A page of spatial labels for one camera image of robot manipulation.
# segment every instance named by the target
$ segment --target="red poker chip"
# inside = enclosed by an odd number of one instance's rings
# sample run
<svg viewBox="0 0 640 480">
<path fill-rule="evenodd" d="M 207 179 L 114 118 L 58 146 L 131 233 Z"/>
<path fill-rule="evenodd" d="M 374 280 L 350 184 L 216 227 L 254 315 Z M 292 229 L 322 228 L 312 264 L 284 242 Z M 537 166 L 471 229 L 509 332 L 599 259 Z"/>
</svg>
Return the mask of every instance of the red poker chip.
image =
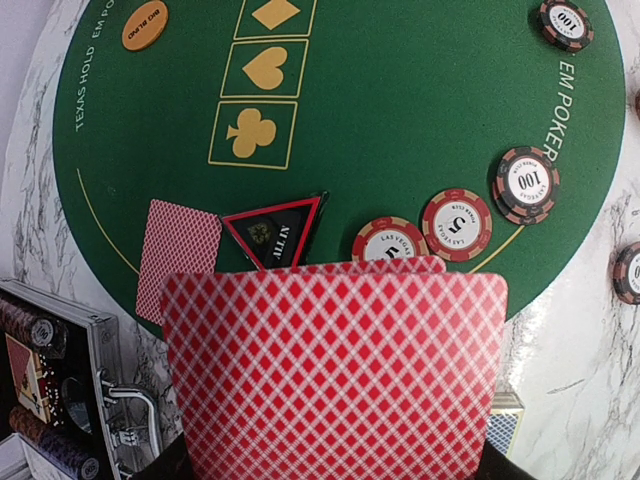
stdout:
<svg viewBox="0 0 640 480">
<path fill-rule="evenodd" d="M 429 255 L 420 229 L 398 217 L 382 217 L 367 223 L 353 242 L 354 262 L 392 260 Z"/>
<path fill-rule="evenodd" d="M 433 253 L 450 262 L 467 262 L 491 241 L 493 221 L 487 204 L 469 190 L 436 195 L 422 216 L 422 233 Z"/>
</svg>

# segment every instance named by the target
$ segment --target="yellow card outline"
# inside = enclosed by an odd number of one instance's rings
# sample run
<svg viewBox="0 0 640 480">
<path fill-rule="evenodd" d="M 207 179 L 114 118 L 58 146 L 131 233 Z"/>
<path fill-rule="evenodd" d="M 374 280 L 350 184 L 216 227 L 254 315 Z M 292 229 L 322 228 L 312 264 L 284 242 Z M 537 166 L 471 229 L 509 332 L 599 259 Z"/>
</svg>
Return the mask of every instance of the yellow card outline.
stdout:
<svg viewBox="0 0 640 480">
<path fill-rule="evenodd" d="M 316 18 L 316 7 L 318 6 L 318 0 L 313 0 L 313 7 L 311 8 L 311 18 L 309 19 L 309 30 L 307 33 L 289 33 L 284 35 L 278 35 L 277 33 L 274 35 L 256 35 L 253 37 L 238 37 L 238 30 L 240 30 L 240 22 L 242 22 L 242 16 L 244 15 L 244 9 L 247 5 L 247 0 L 242 1 L 242 8 L 240 9 L 240 16 L 238 17 L 238 23 L 236 23 L 236 29 L 233 32 L 233 41 L 237 40 L 259 40 L 259 39 L 268 39 L 268 38 L 302 38 L 302 37 L 310 37 L 311 31 L 313 30 L 313 21 Z"/>
<path fill-rule="evenodd" d="M 227 76 L 229 75 L 229 68 L 231 68 L 231 57 L 233 55 L 233 49 L 235 48 L 235 46 L 267 44 L 267 43 L 304 43 L 304 54 L 302 56 L 302 63 L 300 65 L 300 79 L 298 80 L 298 89 L 296 91 L 296 94 L 295 95 L 268 95 L 268 94 L 252 95 L 248 93 L 246 95 L 225 95 L 224 87 L 227 85 Z M 291 100 L 300 98 L 300 92 L 302 92 L 302 79 L 304 78 L 304 71 L 307 66 L 308 53 L 309 53 L 309 39 L 307 38 L 296 38 L 296 39 L 285 39 L 285 40 L 250 40 L 246 42 L 245 41 L 233 42 L 231 44 L 231 49 L 229 50 L 229 58 L 227 59 L 227 68 L 225 68 L 224 70 L 222 88 L 220 89 L 220 98 L 222 99 L 225 99 L 225 98 L 282 98 L 282 99 L 291 99 Z"/>
<path fill-rule="evenodd" d="M 215 161 L 211 157 L 213 155 L 213 141 L 216 136 L 216 129 L 218 128 L 218 118 L 220 116 L 220 107 L 222 105 L 293 105 L 293 118 L 291 121 L 291 132 L 289 133 L 289 145 L 287 147 L 287 159 L 285 161 L 284 166 L 279 165 L 261 165 L 261 164 L 252 164 L 252 163 L 239 163 L 239 162 L 222 162 Z M 244 167 L 244 168 L 261 168 L 264 170 L 288 170 L 289 169 L 289 159 L 291 157 L 291 148 L 293 146 L 293 134 L 296 128 L 296 120 L 298 118 L 298 102 L 283 102 L 283 101 L 268 101 L 268 100 L 256 100 L 252 101 L 250 99 L 246 100 L 221 100 L 218 102 L 218 108 L 216 109 L 216 119 L 213 122 L 213 132 L 211 133 L 211 144 L 209 146 L 209 159 L 207 163 L 209 165 L 218 165 L 223 167 Z"/>
</svg>

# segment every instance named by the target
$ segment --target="chip stack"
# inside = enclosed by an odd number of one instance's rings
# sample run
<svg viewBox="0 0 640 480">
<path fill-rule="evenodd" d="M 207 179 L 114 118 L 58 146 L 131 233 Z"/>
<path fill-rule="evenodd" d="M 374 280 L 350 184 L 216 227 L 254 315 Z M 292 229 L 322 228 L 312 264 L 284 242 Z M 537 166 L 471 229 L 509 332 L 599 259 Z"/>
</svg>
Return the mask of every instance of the chip stack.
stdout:
<svg viewBox="0 0 640 480">
<path fill-rule="evenodd" d="M 556 166 L 536 147 L 517 147 L 500 160 L 492 196 L 500 213 L 516 225 L 537 225 L 549 217 L 560 189 Z"/>
<path fill-rule="evenodd" d="M 613 289 L 629 305 L 640 305 L 640 242 L 626 247 L 613 267 Z"/>
<path fill-rule="evenodd" d="M 568 0 L 545 0 L 540 21 L 544 38 L 570 53 L 586 48 L 595 37 L 587 12 Z"/>
<path fill-rule="evenodd" d="M 42 456 L 72 480 L 92 480 L 100 471 L 98 459 L 61 428 L 41 422 L 32 412 L 18 405 L 9 414 L 11 428 Z"/>
<path fill-rule="evenodd" d="M 0 291 L 0 330 L 46 358 L 64 358 L 68 337 L 64 323 L 4 291 Z"/>
</svg>

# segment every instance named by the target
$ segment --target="poker chip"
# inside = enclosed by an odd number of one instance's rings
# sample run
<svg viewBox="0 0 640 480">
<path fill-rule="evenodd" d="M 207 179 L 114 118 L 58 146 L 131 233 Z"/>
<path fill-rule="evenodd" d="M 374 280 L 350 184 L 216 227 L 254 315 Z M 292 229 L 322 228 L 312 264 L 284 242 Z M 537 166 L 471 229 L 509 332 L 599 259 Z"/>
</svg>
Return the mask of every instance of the poker chip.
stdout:
<svg viewBox="0 0 640 480">
<path fill-rule="evenodd" d="M 629 305 L 640 305 L 640 242 L 620 252 L 613 267 L 613 288 Z"/>
<path fill-rule="evenodd" d="M 491 196 L 493 197 L 493 202 L 495 203 L 498 211 L 502 214 L 502 216 L 509 220 L 511 223 L 515 223 L 516 225 L 537 225 L 538 223 L 546 220 L 549 216 L 548 213 L 541 213 L 540 215 L 535 217 L 521 217 L 512 212 L 509 207 L 502 203 L 502 200 L 498 195 L 498 188 L 496 187 L 495 182 L 492 185 L 491 194 Z"/>
<path fill-rule="evenodd" d="M 495 186 L 511 212 L 522 218 L 542 218 L 556 204 L 560 174 L 539 148 L 512 148 L 498 165 Z"/>
<path fill-rule="evenodd" d="M 445 190 L 427 205 L 422 233 L 431 251 L 450 262 L 466 262 L 489 245 L 493 232 L 487 204 L 461 188 Z"/>
<path fill-rule="evenodd" d="M 595 35 L 586 12 L 567 0 L 546 0 L 540 6 L 544 37 L 567 52 L 579 52 Z"/>
<path fill-rule="evenodd" d="M 163 2 L 145 3 L 127 20 L 122 30 L 122 45 L 132 52 L 144 50 L 158 40 L 168 20 L 169 10 Z"/>
<path fill-rule="evenodd" d="M 367 223 L 358 233 L 351 258 L 354 262 L 429 255 L 420 229 L 398 217 L 382 217 Z"/>
</svg>

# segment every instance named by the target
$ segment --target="playing card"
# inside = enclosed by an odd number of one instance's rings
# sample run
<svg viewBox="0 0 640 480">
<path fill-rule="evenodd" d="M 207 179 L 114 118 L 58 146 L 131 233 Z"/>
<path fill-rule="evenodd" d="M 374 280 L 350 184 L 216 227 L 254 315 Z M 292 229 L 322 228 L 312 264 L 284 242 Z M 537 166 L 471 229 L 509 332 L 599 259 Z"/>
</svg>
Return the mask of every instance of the playing card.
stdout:
<svg viewBox="0 0 640 480">
<path fill-rule="evenodd" d="M 288 269 L 272 270 L 283 273 L 323 274 L 323 275 L 360 275 L 364 273 L 444 273 L 447 264 L 440 257 L 420 256 L 395 258 L 393 260 L 374 260 L 369 262 L 325 263 L 320 265 L 302 265 Z"/>
<path fill-rule="evenodd" d="M 152 200 L 144 235 L 136 313 L 162 325 L 160 289 L 172 272 L 212 273 L 222 223 L 217 215 Z"/>
<path fill-rule="evenodd" d="M 17 390 L 22 388 L 22 380 L 27 372 L 27 364 L 31 359 L 31 350 L 6 334 L 7 351 L 9 352 L 9 362 L 11 364 L 11 374 L 13 375 L 13 385 Z"/>
<path fill-rule="evenodd" d="M 466 479 L 506 301 L 497 275 L 172 275 L 164 332 L 198 478 Z"/>
</svg>

